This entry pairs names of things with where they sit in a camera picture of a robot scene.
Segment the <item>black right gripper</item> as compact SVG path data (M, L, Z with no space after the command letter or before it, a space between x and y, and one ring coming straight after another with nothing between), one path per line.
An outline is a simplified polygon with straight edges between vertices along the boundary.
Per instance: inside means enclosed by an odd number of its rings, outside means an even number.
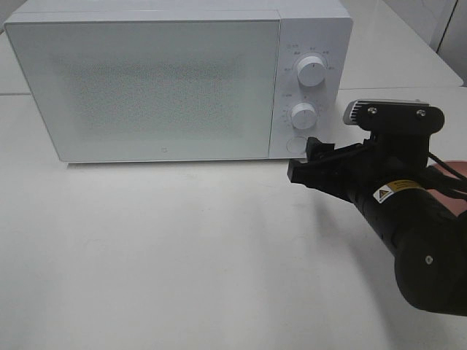
M306 161L289 160L287 177L309 189L341 192L339 197L350 203L368 196L376 204L427 204L431 196L420 173L428 162L428 145L427 136L372 133L338 152L334 143L309 137Z

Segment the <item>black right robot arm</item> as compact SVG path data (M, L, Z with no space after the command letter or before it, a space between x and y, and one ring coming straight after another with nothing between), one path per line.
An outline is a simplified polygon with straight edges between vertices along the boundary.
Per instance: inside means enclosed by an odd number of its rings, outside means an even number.
M305 161L291 160L292 183L353 204L394 258L397 286L415 308L466 314L466 216L432 190L427 136L372 134L342 148L312 137Z

